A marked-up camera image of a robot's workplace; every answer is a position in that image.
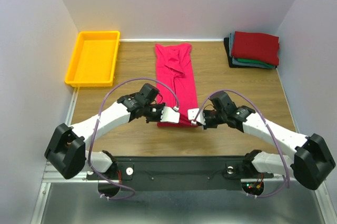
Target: wooden table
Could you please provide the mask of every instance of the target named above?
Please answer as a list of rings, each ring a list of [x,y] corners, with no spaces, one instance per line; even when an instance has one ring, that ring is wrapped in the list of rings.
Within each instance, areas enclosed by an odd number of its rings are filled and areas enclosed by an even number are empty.
[[[179,44],[163,42],[163,45]],[[289,108],[276,70],[231,69],[222,42],[191,42],[191,53],[199,104],[219,89],[234,89],[247,96],[264,116],[294,130]],[[155,42],[122,42],[118,52],[114,85],[134,77],[155,78]],[[146,81],[131,82],[117,89],[106,102],[110,106],[122,95],[138,91]],[[80,89],[72,123],[98,113],[110,88]],[[248,105],[231,94],[236,105]],[[132,121],[109,132],[95,142],[94,151],[112,155],[243,155],[253,149],[276,153],[262,140],[220,125],[217,129],[158,128],[145,118]]]

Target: white backdrop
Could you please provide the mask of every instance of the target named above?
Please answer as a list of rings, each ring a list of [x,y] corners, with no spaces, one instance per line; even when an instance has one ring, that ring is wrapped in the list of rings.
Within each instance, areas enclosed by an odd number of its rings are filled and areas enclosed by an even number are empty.
[[[317,133],[337,160],[337,0],[296,0],[277,34],[279,74],[301,133]],[[337,209],[337,171],[327,179]]]
[[[234,30],[275,33],[294,0],[63,0],[83,30],[121,38],[223,38]]]
[[[0,0],[0,222],[30,223],[77,29],[62,0]]]

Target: yellow tray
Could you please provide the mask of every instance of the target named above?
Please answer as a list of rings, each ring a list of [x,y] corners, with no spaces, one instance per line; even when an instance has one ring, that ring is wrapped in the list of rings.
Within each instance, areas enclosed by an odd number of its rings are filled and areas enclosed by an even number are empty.
[[[65,77],[72,87],[112,86],[119,31],[80,32]]]

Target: cable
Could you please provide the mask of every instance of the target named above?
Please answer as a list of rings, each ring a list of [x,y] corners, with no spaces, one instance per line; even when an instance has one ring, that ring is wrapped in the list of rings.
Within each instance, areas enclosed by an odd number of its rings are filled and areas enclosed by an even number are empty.
[[[133,82],[133,81],[137,81],[137,80],[148,80],[148,81],[153,81],[153,82],[156,82],[156,83],[159,83],[161,84],[162,86],[164,86],[165,88],[167,88],[171,93],[172,95],[174,96],[175,100],[176,100],[176,106],[179,108],[179,100],[178,100],[178,97],[177,95],[173,92],[173,90],[168,87],[165,83],[162,83],[161,81],[158,81],[156,79],[152,79],[152,78],[147,78],[147,77],[140,77],[140,78],[133,78],[133,79],[129,79],[127,81],[124,81],[120,84],[118,84],[117,86],[113,87],[104,97],[103,99],[103,102],[101,104],[101,107],[100,107],[100,110],[98,112],[98,116],[97,116],[97,120],[96,120],[96,124],[95,124],[95,127],[94,127],[94,132],[93,132],[93,135],[91,137],[91,142],[90,142],[90,147],[89,147],[89,153],[88,153],[88,164],[89,164],[89,167],[94,171],[94,173],[99,176],[101,179],[107,181],[108,183],[112,184],[113,186],[116,186],[116,187],[119,187],[121,189],[125,189],[125,190],[128,190],[128,191],[131,191],[131,194],[130,195],[127,195],[127,196],[123,196],[123,197],[119,197],[119,198],[115,198],[115,197],[107,197],[103,194],[101,194],[101,198],[105,198],[107,200],[120,200],[120,199],[127,199],[127,198],[130,198],[132,196],[134,196],[136,194],[136,191],[131,188],[131,187],[128,187],[128,186],[124,186],[122,184],[119,184],[119,183],[115,183],[113,181],[111,181],[110,179],[106,178],[105,176],[103,176],[103,174],[101,174],[99,171],[97,171],[94,167],[93,167],[93,164],[92,164],[92,161],[91,161],[91,154],[93,152],[93,146],[94,146],[94,142],[95,142],[95,138],[96,138],[96,133],[97,133],[97,129],[98,129],[98,124],[100,123],[100,118],[101,118],[101,114],[103,112],[103,106],[106,102],[106,100],[108,99],[108,97],[111,95],[111,93],[113,93],[116,89],[118,89],[119,87],[121,87],[122,85],[128,83],[128,82]]]
[[[122,184],[122,173],[121,173],[121,170],[117,171],[117,175],[118,175],[118,181],[119,181],[119,183]]]
[[[160,104],[163,101],[163,96],[160,93],[158,93],[158,95],[161,97],[160,101],[158,102],[158,104]]]
[[[259,186],[261,186],[262,185],[262,183],[263,183],[263,173],[261,173],[261,176],[262,176],[262,179],[261,179],[261,182],[260,182],[260,184],[259,184]]]
[[[270,126],[267,124],[266,119],[265,119],[265,117],[262,115],[261,111],[256,107],[256,105],[255,105],[252,101],[250,101],[250,100],[249,100],[248,98],[246,98],[244,95],[242,95],[241,93],[239,93],[239,92],[237,92],[237,91],[228,90],[228,89],[223,89],[223,90],[215,91],[215,92],[213,92],[212,94],[210,94],[210,95],[204,100],[204,102],[201,104],[201,106],[199,107],[198,113],[196,114],[195,118],[197,118],[197,117],[199,116],[199,114],[200,114],[200,112],[202,111],[202,109],[203,109],[205,103],[207,102],[207,100],[208,100],[213,94],[215,94],[215,93],[217,93],[217,92],[219,92],[219,91],[227,91],[227,92],[232,92],[232,93],[235,93],[235,94],[239,95],[239,96],[242,97],[244,100],[246,100],[248,103],[250,103],[250,105],[253,106],[253,108],[255,109],[255,111],[259,114],[259,116],[261,117],[263,123],[265,124],[266,128],[268,129],[268,131],[269,131],[269,133],[270,133],[270,135],[271,135],[271,137],[272,137],[272,139],[273,139],[273,142],[274,142],[274,144],[275,144],[275,146],[276,146],[276,148],[277,148],[278,154],[280,155],[282,164],[283,164],[283,166],[284,166],[285,174],[286,174],[286,180],[284,180],[284,183],[286,183],[286,184],[287,184],[287,187],[289,188],[289,187],[290,187],[290,174],[289,174],[289,170],[287,169],[287,166],[286,166],[286,163],[285,163],[285,159],[284,159],[283,154],[282,154],[281,147],[280,147],[279,143],[277,142],[276,137],[275,137],[273,131],[271,130]]]
[[[262,180],[263,180],[263,173],[259,173],[259,174],[261,174],[261,183],[262,183]],[[255,185],[255,184],[257,184],[258,182],[259,182],[259,174],[257,174],[257,181],[255,182],[255,183],[253,183],[253,185]]]
[[[285,179],[285,176],[282,176],[283,177],[283,183],[280,187],[278,187],[275,191],[273,191],[272,193],[269,193],[267,195],[254,195],[254,194],[249,194],[249,193],[246,193],[247,196],[251,196],[251,197],[255,197],[255,198],[268,198],[268,197],[271,197],[271,196],[274,196],[276,194],[278,194],[283,188],[284,186],[286,185],[286,179]]]
[[[206,106],[204,107],[203,111],[204,111],[208,106],[211,106],[211,107],[213,107],[213,109],[215,109],[215,107],[213,106],[213,104],[208,104],[208,105],[206,105]]]

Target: red cloth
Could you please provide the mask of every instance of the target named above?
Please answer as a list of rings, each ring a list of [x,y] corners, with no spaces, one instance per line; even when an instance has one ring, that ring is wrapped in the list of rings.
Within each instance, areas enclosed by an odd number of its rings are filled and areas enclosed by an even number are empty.
[[[188,120],[187,111],[197,108],[198,101],[190,56],[191,50],[192,46],[187,43],[178,46],[162,46],[159,44],[155,46],[157,80],[167,84],[175,92],[180,102],[179,123],[158,122],[157,126],[192,126],[191,121]],[[161,84],[157,84],[157,88],[163,96],[162,102],[165,102],[169,107],[174,107],[176,101],[172,93]]]
[[[278,66],[279,37],[265,33],[235,32],[231,55]]]

